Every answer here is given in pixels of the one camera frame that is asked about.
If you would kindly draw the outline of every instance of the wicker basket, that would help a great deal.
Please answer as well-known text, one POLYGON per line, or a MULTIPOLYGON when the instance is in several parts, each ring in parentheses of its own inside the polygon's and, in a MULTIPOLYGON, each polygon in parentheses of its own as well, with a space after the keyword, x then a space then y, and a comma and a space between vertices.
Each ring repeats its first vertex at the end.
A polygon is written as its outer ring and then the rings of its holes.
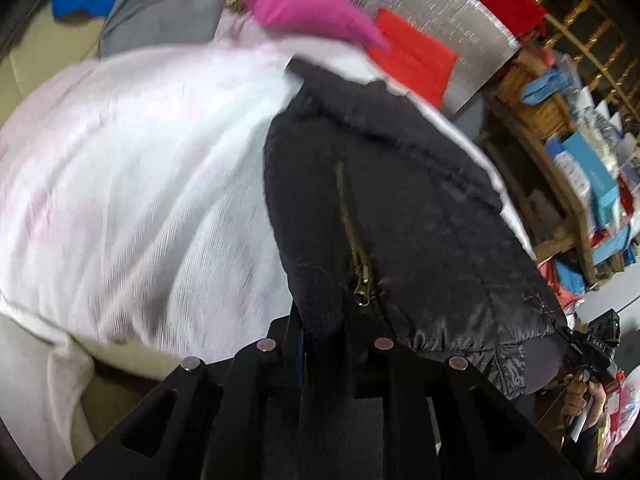
POLYGON ((574 131, 569 107, 561 96, 553 94, 540 104, 526 105, 520 102, 520 91, 537 76, 517 60, 511 63, 507 75, 500 82, 497 98, 516 114, 541 140, 552 134, 564 137, 574 131))

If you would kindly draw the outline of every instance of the gold zipper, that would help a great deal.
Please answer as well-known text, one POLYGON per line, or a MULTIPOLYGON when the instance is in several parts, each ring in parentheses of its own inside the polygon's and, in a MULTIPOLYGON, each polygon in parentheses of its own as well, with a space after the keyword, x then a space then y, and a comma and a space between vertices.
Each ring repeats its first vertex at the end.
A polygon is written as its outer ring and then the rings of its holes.
POLYGON ((351 258, 353 259, 353 270, 356 273, 358 283, 353 291, 358 306, 369 306, 371 297, 375 295, 373 289, 373 273, 367 254, 362 248, 358 237, 351 224, 351 216, 347 206, 346 190, 344 183, 344 163, 338 162, 335 165, 336 184, 338 186, 338 196, 340 200, 340 217, 342 225, 347 235, 347 241, 351 248, 351 258))

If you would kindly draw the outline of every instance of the bolt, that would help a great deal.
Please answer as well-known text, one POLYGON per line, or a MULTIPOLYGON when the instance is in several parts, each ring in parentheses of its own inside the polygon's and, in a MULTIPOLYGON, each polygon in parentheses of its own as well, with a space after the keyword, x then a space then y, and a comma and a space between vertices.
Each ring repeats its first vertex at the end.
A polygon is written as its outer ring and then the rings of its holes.
POLYGON ((469 366, 469 361, 462 357, 462 355, 454 355, 449 359, 449 366, 454 370, 466 370, 469 366))
POLYGON ((190 356, 185 357, 180 363, 180 367, 187 372, 193 372, 202 364, 202 361, 198 357, 190 356))
POLYGON ((394 342, 388 337, 379 337, 373 342, 378 350, 391 350, 394 347, 394 342))
POLYGON ((260 352, 271 352, 276 349, 277 343, 273 339, 265 338, 260 339, 256 346, 260 352))

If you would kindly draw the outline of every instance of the pink pillow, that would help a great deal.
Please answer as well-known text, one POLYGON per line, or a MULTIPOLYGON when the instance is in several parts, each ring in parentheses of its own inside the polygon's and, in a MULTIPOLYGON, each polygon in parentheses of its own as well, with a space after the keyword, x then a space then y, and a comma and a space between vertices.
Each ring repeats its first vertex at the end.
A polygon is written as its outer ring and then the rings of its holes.
POLYGON ((244 0, 265 28, 386 48, 382 33, 349 0, 244 0))

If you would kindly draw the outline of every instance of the hand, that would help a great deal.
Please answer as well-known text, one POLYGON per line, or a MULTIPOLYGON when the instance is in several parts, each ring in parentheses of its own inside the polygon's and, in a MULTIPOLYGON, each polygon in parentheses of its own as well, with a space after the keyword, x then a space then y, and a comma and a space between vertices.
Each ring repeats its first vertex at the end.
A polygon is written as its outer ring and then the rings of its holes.
POLYGON ((592 383, 591 381, 583 383, 574 378, 567 387, 567 394, 564 396, 564 406, 562 407, 562 416, 580 415, 582 409, 587 405, 587 401, 582 398, 586 391, 593 396, 593 404, 582 428, 583 431, 594 426, 600 415, 602 415, 605 402, 607 402, 607 395, 604 393, 602 384, 592 383))

